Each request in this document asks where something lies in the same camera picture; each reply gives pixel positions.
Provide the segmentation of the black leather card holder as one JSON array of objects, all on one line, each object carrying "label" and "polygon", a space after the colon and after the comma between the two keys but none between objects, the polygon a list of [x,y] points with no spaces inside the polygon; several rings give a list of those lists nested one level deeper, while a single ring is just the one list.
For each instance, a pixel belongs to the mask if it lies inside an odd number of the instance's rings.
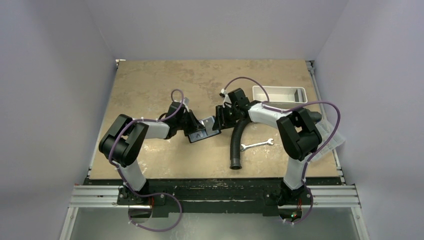
[{"label": "black leather card holder", "polygon": [[187,138],[188,138],[189,142],[192,144],[192,143],[195,143],[195,142],[207,139],[207,138],[214,137],[214,136],[219,135],[221,133],[222,133],[221,130],[213,130],[213,131],[206,132],[205,128],[204,128],[202,131],[198,131],[194,134],[188,135]]}]

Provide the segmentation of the grey credit card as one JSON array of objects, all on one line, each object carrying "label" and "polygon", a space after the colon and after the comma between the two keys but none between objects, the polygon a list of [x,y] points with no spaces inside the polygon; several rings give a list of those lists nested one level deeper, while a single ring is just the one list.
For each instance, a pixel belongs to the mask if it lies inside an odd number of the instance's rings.
[{"label": "grey credit card", "polygon": [[305,90],[303,88],[297,88],[294,92],[294,101],[296,103],[307,103],[308,99],[305,93]]}]

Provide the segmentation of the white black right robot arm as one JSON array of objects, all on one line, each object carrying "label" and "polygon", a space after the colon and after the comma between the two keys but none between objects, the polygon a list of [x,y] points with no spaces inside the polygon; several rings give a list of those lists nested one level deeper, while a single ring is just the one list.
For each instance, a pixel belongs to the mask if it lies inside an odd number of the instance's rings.
[{"label": "white black right robot arm", "polygon": [[278,130],[284,151],[288,154],[287,171],[280,187],[281,204],[292,204],[306,189],[304,177],[307,156],[318,151],[323,138],[316,127],[314,113],[304,107],[277,110],[264,103],[250,101],[241,88],[233,91],[222,89],[223,103],[215,107],[212,129],[232,129],[229,147],[230,169],[240,170],[242,136],[250,123],[264,124]]}]

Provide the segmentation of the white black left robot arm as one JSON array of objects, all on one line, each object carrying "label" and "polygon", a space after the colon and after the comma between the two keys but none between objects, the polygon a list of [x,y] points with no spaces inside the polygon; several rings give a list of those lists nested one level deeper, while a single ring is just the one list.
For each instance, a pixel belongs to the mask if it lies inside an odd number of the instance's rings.
[{"label": "white black left robot arm", "polygon": [[172,102],[158,119],[135,119],[120,114],[100,140],[98,150],[117,169],[130,190],[130,199],[142,205],[149,199],[149,182],[137,164],[144,140],[169,140],[178,131],[188,138],[205,129],[186,104]]}]

